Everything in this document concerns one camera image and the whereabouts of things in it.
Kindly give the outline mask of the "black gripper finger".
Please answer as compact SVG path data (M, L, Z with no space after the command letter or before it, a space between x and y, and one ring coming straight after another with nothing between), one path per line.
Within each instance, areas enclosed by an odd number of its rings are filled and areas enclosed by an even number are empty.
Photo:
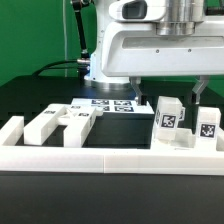
M200 75L196 78L196 83L191 90L189 102L193 105L200 104L201 94L207 87L210 81L210 77L207 75Z
M140 89L141 79L139 77L130 77L130 84L136 94L135 101L138 105L146 105L147 104L147 96L144 95Z

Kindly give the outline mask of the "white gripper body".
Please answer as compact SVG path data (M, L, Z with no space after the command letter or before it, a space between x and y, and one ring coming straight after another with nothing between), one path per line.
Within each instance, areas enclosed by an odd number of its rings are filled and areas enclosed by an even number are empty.
M118 0L110 4L101 53L110 77L224 74L224 10L205 0Z

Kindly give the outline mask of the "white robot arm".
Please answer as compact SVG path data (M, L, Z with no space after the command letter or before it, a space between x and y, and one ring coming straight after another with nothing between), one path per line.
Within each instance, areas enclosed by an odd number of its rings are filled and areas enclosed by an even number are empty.
M89 83L130 84L144 105L143 77L197 76L199 98L210 75L224 74L224 7L207 8L205 0L96 0L95 6Z

